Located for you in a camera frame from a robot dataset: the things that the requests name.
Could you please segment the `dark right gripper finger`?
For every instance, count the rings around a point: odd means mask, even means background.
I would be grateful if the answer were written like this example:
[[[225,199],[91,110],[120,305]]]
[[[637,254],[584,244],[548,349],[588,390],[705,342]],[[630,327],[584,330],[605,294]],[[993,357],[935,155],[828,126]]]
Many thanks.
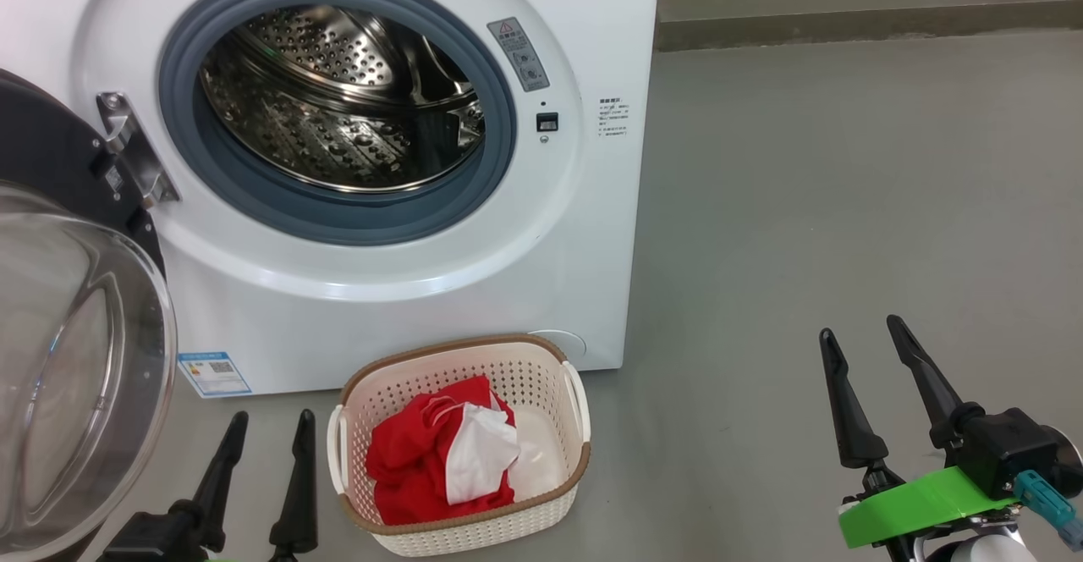
[[[963,401],[952,388],[931,355],[921,347],[915,334],[898,315],[886,318],[888,331],[893,340],[899,360],[912,373],[923,406],[931,423],[929,436],[932,447],[940,450],[955,450],[963,443],[960,423],[963,420],[986,415],[975,401]]]
[[[871,430],[866,413],[849,380],[849,364],[831,329],[819,334],[837,453],[844,468],[870,468],[888,455],[883,439]]]

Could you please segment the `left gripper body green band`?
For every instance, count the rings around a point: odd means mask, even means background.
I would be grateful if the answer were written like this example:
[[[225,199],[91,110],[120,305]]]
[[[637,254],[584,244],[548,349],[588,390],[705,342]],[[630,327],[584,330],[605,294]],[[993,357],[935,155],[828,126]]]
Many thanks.
[[[204,546],[197,517],[138,512],[109,540],[97,562],[235,562]]]

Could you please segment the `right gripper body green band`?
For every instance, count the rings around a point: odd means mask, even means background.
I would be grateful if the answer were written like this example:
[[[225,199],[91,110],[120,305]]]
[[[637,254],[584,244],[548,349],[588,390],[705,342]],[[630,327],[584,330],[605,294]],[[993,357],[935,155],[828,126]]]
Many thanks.
[[[1019,504],[1014,495],[987,496],[955,466],[904,482],[885,463],[867,463],[863,488],[864,497],[838,515],[844,543],[850,549],[889,543]]]

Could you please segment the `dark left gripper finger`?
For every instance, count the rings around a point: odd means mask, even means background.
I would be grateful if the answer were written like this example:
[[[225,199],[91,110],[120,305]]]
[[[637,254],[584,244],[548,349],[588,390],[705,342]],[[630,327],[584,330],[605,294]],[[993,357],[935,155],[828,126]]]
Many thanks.
[[[295,559],[318,547],[315,435],[315,415],[305,409],[300,413],[295,428],[293,470],[280,517],[268,535],[268,543],[274,547],[274,559]]]
[[[247,411],[236,411],[232,416],[227,431],[221,439],[212,461],[206,467],[195,495],[173,505],[173,510],[187,522],[182,535],[188,550],[224,549],[227,535],[223,523],[227,512],[229,492],[233,470],[242,459],[248,424]]]

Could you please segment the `red and white garment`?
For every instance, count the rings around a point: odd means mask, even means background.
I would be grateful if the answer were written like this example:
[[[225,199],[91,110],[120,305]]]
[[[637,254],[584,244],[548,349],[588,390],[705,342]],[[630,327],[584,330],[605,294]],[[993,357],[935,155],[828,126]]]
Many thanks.
[[[514,411],[475,376],[421,394],[371,431],[365,470],[387,525],[441,522],[514,504]]]

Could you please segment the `black round glass washer door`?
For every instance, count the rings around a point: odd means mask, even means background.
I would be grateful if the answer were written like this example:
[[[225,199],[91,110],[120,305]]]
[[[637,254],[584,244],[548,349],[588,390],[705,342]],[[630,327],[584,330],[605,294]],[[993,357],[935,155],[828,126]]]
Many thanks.
[[[0,69],[0,562],[77,562],[173,392],[151,208],[106,135]]]

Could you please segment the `cream perforated basket brown rim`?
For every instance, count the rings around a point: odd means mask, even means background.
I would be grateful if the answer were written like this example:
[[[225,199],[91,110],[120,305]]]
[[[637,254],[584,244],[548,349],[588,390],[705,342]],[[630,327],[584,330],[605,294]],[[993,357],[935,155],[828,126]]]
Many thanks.
[[[419,394],[465,378],[487,377],[510,404],[530,463],[514,482],[518,500],[479,515],[389,525],[377,511],[376,483],[363,466],[379,421]],[[457,339],[404,351],[353,374],[327,427],[327,462],[338,504],[392,554],[456,554],[510,543],[561,522],[591,461],[591,408],[580,374],[549,339],[533,334]]]

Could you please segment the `white front-load washing machine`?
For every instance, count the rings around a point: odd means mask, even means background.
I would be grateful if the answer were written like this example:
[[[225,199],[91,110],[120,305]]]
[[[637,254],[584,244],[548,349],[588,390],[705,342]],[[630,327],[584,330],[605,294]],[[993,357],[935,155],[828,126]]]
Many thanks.
[[[622,365],[657,0],[438,0],[468,26],[516,17],[550,86],[522,91],[516,161],[487,202],[443,233],[324,245],[240,214],[196,177],[158,96],[168,37],[198,0],[0,0],[0,69],[106,134],[100,92],[123,92],[179,202],[151,207],[179,353],[224,351],[253,394],[344,384],[395,351],[558,329],[580,370]],[[627,136],[596,136],[604,96],[631,106]],[[558,131],[536,115],[557,112]]]

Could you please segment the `silver metal door hinge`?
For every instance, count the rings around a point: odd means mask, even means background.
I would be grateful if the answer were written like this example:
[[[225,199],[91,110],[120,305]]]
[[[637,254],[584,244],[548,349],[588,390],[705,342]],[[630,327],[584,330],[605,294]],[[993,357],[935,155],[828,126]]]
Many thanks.
[[[100,92],[97,115],[106,130],[106,145],[131,173],[144,207],[179,202],[179,193],[162,161],[152,149],[151,141],[123,92]]]

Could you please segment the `perforated steel washer drum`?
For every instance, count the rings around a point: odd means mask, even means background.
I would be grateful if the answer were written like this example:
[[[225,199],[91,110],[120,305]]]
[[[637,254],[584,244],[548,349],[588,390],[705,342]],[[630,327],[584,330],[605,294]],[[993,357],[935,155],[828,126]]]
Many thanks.
[[[423,34],[360,9],[257,14],[212,45],[200,77],[232,138],[323,189],[418,189],[448,177],[485,136],[460,67]]]

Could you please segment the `blue energy label sticker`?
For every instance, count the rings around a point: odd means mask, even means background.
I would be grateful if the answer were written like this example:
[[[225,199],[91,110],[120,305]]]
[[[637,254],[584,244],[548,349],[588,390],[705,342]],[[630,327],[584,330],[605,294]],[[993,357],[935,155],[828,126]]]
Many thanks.
[[[252,389],[224,351],[178,354],[179,370],[201,398],[251,395]]]

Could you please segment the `round white filter cap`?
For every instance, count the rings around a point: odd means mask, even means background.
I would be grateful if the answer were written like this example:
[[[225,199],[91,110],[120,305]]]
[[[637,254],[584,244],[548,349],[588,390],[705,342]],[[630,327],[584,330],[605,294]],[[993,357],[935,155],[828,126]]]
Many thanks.
[[[564,354],[564,357],[567,361],[575,361],[584,357],[585,351],[587,350],[587,345],[585,345],[585,341],[579,335],[567,332],[565,330],[542,329],[530,331],[529,335],[546,339],[550,343],[553,343],[553,345],[558,347],[561,353]]]

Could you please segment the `grey baseboard strip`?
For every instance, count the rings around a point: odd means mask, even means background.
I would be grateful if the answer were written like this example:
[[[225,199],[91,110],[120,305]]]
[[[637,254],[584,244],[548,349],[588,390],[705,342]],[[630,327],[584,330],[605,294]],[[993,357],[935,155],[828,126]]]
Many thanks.
[[[1083,0],[869,9],[658,22],[655,52],[1083,32]]]

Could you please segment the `small black text sticker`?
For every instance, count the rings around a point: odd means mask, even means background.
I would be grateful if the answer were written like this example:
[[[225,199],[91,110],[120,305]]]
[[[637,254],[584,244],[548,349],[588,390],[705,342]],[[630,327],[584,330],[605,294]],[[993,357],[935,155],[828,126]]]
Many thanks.
[[[627,136],[631,106],[622,96],[604,96],[596,107],[596,136],[601,139]]]

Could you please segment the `grey warning sticker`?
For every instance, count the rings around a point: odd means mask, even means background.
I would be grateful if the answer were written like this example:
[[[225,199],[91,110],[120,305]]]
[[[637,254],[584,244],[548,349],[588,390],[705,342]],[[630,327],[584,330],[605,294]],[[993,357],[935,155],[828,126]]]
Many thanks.
[[[522,91],[540,91],[550,86],[544,64],[519,19],[496,19],[487,23],[487,29],[514,69]]]

